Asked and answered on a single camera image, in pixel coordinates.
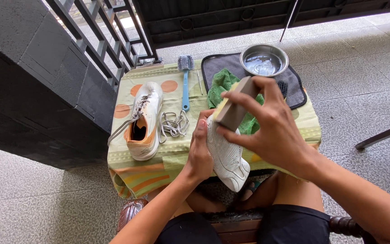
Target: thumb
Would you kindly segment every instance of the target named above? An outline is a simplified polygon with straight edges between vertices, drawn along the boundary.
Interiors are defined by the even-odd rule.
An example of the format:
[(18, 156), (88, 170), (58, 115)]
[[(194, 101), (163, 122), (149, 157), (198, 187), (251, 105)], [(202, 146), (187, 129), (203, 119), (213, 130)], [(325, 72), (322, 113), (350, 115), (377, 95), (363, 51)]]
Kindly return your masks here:
[(227, 141), (233, 144), (240, 145), (244, 148), (250, 147), (250, 136), (248, 135), (237, 135), (234, 131), (230, 131), (222, 126), (216, 129), (216, 133), (222, 135)]
[(207, 122), (205, 119), (200, 119), (198, 121), (198, 126), (195, 130), (195, 144), (206, 144), (207, 140)]

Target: fingernail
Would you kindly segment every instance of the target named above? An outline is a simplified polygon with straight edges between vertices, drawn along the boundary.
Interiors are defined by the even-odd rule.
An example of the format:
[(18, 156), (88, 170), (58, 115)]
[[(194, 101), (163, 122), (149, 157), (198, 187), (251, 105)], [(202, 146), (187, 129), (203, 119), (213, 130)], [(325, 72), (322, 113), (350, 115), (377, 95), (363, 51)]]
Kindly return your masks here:
[(202, 129), (205, 127), (205, 120), (204, 119), (200, 119), (199, 123), (198, 123), (198, 128)]

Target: person's hand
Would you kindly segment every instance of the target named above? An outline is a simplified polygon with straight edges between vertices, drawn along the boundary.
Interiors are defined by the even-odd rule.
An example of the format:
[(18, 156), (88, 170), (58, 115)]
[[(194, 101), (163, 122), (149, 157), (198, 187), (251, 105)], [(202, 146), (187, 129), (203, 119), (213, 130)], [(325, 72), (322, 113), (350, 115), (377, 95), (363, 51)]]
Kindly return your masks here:
[(240, 104), (257, 118), (260, 129), (253, 135), (237, 135), (225, 127), (219, 127), (217, 133), (231, 143), (241, 145), (260, 156), (264, 161), (284, 168), (304, 178), (308, 171), (308, 158), (314, 149), (306, 144), (284, 102), (284, 97), (276, 81), (261, 76), (252, 77), (255, 85), (264, 94), (264, 104), (240, 92), (223, 92), (222, 97)]
[(207, 123), (206, 119), (212, 115), (214, 109), (203, 110), (199, 114), (198, 122), (189, 149), (188, 161), (181, 171), (187, 178), (193, 180), (195, 184), (210, 177), (213, 171), (213, 158), (207, 148)]

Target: green microfiber towel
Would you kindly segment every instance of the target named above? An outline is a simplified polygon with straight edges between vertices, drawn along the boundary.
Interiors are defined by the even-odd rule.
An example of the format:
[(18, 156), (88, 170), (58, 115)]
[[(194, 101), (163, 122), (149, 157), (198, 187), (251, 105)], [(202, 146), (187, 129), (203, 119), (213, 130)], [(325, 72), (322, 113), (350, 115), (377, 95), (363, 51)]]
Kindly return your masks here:
[[(240, 79), (226, 68), (216, 73), (213, 76), (211, 88), (207, 94), (207, 103), (209, 104), (209, 108), (216, 108), (216, 106), (222, 102), (221, 93), (223, 91), (229, 91), (231, 85), (239, 81)], [(261, 105), (264, 103), (264, 98), (261, 94), (258, 94), (255, 100)], [(257, 119), (252, 114), (246, 113), (243, 121), (239, 125), (240, 134), (252, 135), (259, 129), (260, 124)]]

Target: metal railing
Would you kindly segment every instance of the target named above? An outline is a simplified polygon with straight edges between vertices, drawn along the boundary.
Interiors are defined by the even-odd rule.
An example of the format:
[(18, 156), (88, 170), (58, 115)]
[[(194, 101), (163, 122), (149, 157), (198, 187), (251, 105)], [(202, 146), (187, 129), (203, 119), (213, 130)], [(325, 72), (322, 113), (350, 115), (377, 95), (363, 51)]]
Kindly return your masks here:
[[(76, 44), (81, 52), (88, 53), (93, 62), (106, 76), (107, 82), (114, 87), (115, 90), (119, 86), (122, 76), (131, 69), (136, 68), (137, 64), (142, 64), (142, 60), (154, 58), (155, 63), (162, 61), (162, 59), (157, 56), (156, 50), (153, 50), (153, 52), (150, 50), (129, 0), (124, 0), (124, 2), (120, 5), (112, 5), (110, 0), (103, 0), (104, 4), (102, 4), (99, 0), (91, 0), (91, 4), (89, 6), (87, 6), (82, 0), (46, 0), (46, 2), (76, 39)], [(99, 41), (97, 49), (95, 49), (88, 38), (85, 37), (84, 33), (70, 16), (69, 10), (72, 8), (73, 4), (77, 7), (82, 17), (85, 19), (85, 22), (90, 26), (94, 35), (97, 37)], [(122, 11), (127, 11), (130, 14), (139, 37), (128, 37), (126, 30), (123, 28), (121, 21), (116, 15), (116, 13)], [(109, 41), (98, 26), (96, 22), (98, 15), (111, 33), (111, 36), (115, 41), (114, 47), (111, 47)], [(118, 35), (113, 23), (115, 23), (116, 27), (120, 31), (123, 40)], [(138, 43), (142, 43), (146, 54), (136, 53), (133, 45)], [(121, 53), (129, 64), (129, 67), (120, 60)], [(117, 67), (115, 75), (111, 72), (111, 69), (104, 61), (106, 54), (109, 55)]]

